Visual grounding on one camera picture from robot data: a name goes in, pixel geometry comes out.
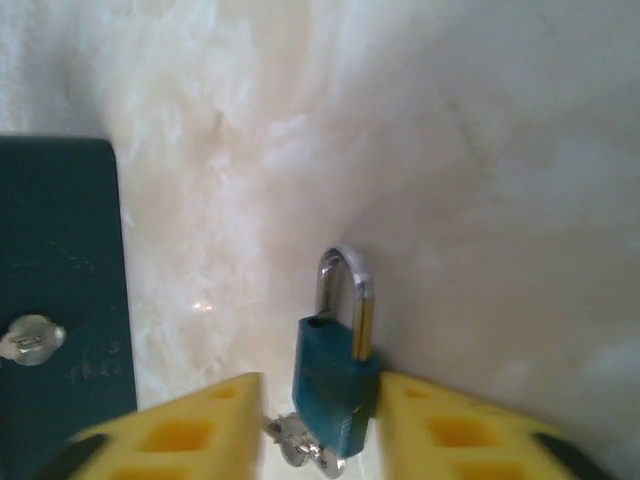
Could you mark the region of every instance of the silver key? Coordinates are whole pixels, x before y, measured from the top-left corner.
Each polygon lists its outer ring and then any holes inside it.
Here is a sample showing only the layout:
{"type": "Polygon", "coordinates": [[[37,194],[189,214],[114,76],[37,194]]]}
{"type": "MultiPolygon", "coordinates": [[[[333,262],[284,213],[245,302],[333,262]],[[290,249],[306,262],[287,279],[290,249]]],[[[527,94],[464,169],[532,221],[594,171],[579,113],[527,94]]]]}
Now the silver key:
{"type": "Polygon", "coordinates": [[[275,420],[265,417],[264,429],[292,467],[302,467],[311,458],[328,478],[338,478],[344,472],[345,460],[321,447],[297,413],[275,420]]]}

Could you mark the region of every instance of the white fluffy background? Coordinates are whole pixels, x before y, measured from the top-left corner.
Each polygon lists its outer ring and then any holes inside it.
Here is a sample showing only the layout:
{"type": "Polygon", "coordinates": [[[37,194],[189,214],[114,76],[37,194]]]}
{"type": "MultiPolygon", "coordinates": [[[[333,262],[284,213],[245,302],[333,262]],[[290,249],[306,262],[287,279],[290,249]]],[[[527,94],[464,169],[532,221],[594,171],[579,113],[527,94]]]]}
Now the white fluffy background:
{"type": "MultiPolygon", "coordinates": [[[[347,240],[396,368],[640,478],[639,20],[637,0],[4,0],[0,126],[113,142],[141,406],[257,370],[286,412],[317,260],[347,240]]],[[[344,478],[381,478],[374,436],[344,478]]]]}

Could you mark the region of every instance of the blue padlock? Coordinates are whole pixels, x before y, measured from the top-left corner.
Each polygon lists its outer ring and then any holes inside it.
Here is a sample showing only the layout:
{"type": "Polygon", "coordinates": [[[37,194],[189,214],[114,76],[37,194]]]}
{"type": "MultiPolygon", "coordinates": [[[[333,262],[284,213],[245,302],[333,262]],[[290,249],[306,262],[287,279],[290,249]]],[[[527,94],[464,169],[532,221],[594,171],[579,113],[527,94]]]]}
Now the blue padlock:
{"type": "Polygon", "coordinates": [[[373,282],[357,250],[340,245],[324,253],[316,295],[318,313],[298,322],[293,401],[320,446],[348,458],[364,448],[381,371],[371,351],[373,282]],[[353,330],[336,320],[333,300],[341,263],[353,280],[353,330]]]}

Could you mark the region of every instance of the dark green panel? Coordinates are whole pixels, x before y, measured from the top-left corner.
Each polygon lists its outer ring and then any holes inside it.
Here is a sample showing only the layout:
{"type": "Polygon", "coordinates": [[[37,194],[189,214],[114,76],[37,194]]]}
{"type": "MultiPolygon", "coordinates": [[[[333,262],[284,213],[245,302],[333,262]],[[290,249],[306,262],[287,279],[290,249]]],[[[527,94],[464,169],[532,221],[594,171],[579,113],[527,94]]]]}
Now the dark green panel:
{"type": "Polygon", "coordinates": [[[0,334],[34,312],[67,340],[42,365],[2,360],[6,480],[28,478],[78,430],[136,409],[116,163],[104,140],[0,138],[0,334]]]}

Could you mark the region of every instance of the metal shackle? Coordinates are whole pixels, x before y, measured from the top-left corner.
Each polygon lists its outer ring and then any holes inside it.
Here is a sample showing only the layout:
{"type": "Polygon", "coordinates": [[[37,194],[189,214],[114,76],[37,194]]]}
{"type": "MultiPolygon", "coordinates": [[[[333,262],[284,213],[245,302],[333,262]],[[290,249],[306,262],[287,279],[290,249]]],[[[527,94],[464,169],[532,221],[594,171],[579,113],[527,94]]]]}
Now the metal shackle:
{"type": "Polygon", "coordinates": [[[336,245],[328,248],[322,255],[318,267],[316,310],[318,313],[333,312],[337,316],[333,299],[337,287],[336,270],[340,263],[344,263],[347,267],[355,293],[351,354],[354,360],[364,362],[371,355],[374,291],[369,269],[364,258],[355,248],[349,245],[336,245]]]}

